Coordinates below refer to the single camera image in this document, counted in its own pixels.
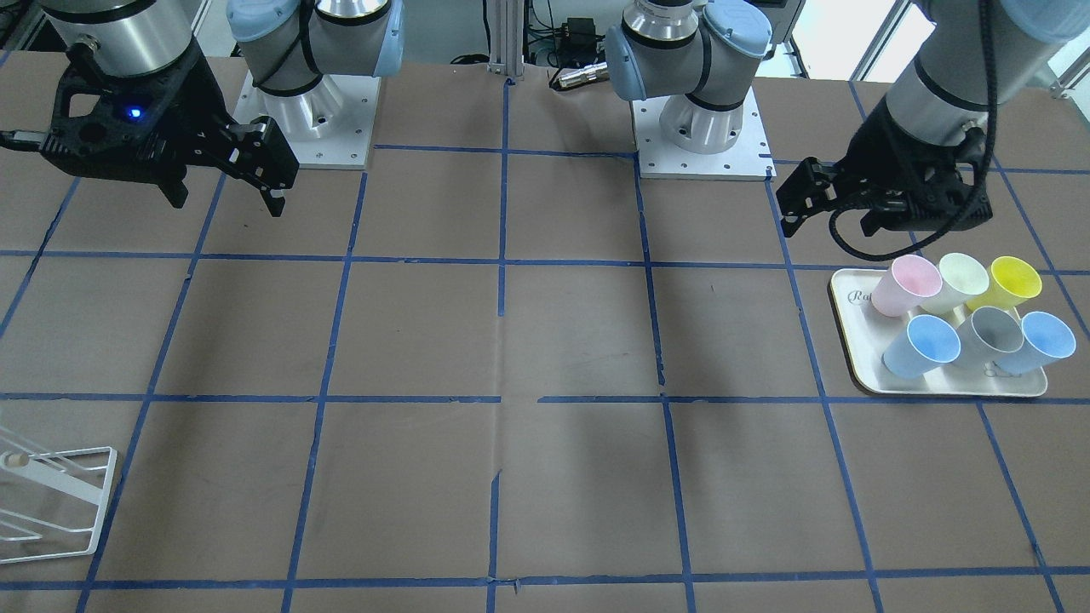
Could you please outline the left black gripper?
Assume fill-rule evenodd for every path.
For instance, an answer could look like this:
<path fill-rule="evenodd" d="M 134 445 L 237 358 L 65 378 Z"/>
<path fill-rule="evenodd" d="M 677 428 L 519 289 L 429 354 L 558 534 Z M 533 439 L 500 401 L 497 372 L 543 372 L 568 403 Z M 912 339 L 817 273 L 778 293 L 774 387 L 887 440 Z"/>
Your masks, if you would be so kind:
<path fill-rule="evenodd" d="M 933 145 L 904 132 L 887 107 L 876 107 L 850 140 L 840 164 L 806 158 L 776 190 L 780 229 L 794 237 L 806 220 L 864 204 L 865 237 L 884 232 L 936 232 L 961 211 L 971 187 L 958 166 L 984 169 L 986 135 L 972 128 L 953 146 Z"/>

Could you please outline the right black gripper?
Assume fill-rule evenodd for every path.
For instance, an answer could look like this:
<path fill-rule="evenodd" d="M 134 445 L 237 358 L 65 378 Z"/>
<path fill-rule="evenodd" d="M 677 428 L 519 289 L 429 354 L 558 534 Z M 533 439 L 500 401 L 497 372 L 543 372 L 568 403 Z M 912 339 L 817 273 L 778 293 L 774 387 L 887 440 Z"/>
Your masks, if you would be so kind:
<path fill-rule="evenodd" d="M 158 187 L 174 209 L 187 200 L 187 167 L 221 169 L 261 191 L 270 216 L 284 212 L 296 163 L 272 117 L 231 124 L 221 87 L 196 38 L 167 67 L 113 77 L 101 52 L 80 37 L 66 50 L 55 110 L 38 151 L 74 177 Z"/>

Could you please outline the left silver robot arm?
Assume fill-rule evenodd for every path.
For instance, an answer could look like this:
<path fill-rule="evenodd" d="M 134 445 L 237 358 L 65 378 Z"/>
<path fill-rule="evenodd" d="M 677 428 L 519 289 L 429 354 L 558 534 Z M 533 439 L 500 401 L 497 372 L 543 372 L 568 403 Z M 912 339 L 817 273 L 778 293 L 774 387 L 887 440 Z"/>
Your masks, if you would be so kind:
<path fill-rule="evenodd" d="M 1059 47 L 1087 29 L 1086 1 L 922 1 L 933 31 L 838 163 L 807 157 L 778 188 L 786 237 L 820 213 L 838 235 L 964 232 L 992 217 L 986 171 L 997 112 Z M 773 27 L 747 1 L 634 1 L 605 35 L 611 88 L 665 97 L 666 135 L 685 151 L 731 146 Z"/>

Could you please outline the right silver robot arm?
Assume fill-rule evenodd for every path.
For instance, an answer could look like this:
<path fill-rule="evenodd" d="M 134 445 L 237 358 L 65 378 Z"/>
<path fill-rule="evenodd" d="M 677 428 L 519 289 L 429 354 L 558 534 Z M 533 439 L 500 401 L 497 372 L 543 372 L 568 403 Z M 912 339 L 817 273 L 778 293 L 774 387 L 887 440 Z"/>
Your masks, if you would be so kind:
<path fill-rule="evenodd" d="M 8 151 L 66 175 L 158 187 L 179 209 L 193 166 L 249 182 L 279 217 L 295 185 L 292 139 L 327 135 L 335 75 L 391 77 L 404 58 L 400 1 L 230 1 L 228 24 L 267 112 L 239 122 L 175 1 L 43 1 L 66 43 L 46 132 L 3 133 Z"/>

